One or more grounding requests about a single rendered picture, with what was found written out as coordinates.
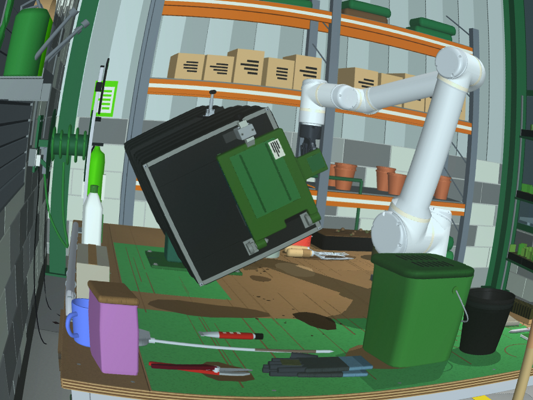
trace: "blue mug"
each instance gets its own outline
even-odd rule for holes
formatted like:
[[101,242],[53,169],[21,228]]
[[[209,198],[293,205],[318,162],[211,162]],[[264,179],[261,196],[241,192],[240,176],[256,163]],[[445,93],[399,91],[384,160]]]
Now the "blue mug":
[[89,299],[72,300],[72,312],[66,316],[65,328],[77,344],[90,347],[89,342]]

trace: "white bottle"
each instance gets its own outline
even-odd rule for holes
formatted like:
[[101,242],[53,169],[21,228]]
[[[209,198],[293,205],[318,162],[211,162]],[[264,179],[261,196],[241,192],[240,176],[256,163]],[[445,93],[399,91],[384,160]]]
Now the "white bottle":
[[90,193],[83,204],[81,224],[81,242],[83,244],[102,245],[102,218],[104,208],[98,196],[98,186],[91,185]]

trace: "green cutting mat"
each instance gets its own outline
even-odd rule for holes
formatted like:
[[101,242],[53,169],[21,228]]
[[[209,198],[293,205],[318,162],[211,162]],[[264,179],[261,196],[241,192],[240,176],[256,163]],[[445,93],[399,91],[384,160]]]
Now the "green cutting mat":
[[[365,319],[339,319],[335,330],[323,331],[297,319],[206,318],[165,311],[139,311],[139,327],[150,331],[156,339],[212,346],[334,351],[320,354],[320,357],[344,356],[350,348],[362,345],[364,332],[361,329],[365,328],[365,322]],[[509,334],[510,329],[505,328],[496,353],[488,356],[472,356],[455,348],[445,362],[410,368],[370,369],[368,376],[362,378],[271,377],[262,372],[263,365],[272,359],[271,353],[198,349],[159,343],[140,347],[140,350],[150,385],[155,391],[208,396],[342,395],[448,383],[518,371],[526,341],[518,334]],[[262,341],[221,340],[200,337],[198,331],[256,332],[263,333],[265,338]],[[289,353],[274,354],[280,358],[290,356]],[[253,369],[253,380],[217,381],[195,372],[152,369],[148,365],[150,361],[184,364],[221,362]]]
[[161,247],[124,243],[113,243],[113,246],[119,264],[120,279],[133,292],[204,299],[231,299],[216,281],[200,287],[185,269],[172,271],[152,268],[146,258],[146,251],[162,251]]

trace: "purple box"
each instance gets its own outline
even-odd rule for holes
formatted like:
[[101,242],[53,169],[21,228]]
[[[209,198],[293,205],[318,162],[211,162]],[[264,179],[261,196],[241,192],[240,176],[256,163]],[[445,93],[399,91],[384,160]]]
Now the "purple box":
[[90,352],[104,374],[139,372],[138,299],[123,283],[89,281]]

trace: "wire handle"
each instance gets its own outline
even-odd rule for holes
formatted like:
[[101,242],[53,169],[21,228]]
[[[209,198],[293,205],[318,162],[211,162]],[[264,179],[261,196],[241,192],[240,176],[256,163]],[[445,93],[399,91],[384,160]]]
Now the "wire handle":
[[468,313],[467,313],[467,309],[465,308],[465,305],[463,304],[463,300],[461,300],[461,296],[459,296],[459,292],[457,290],[455,291],[455,293],[457,293],[457,297],[459,298],[459,301],[461,302],[463,310],[465,310],[465,314],[467,315],[467,320],[466,321],[461,320],[461,322],[468,322]]

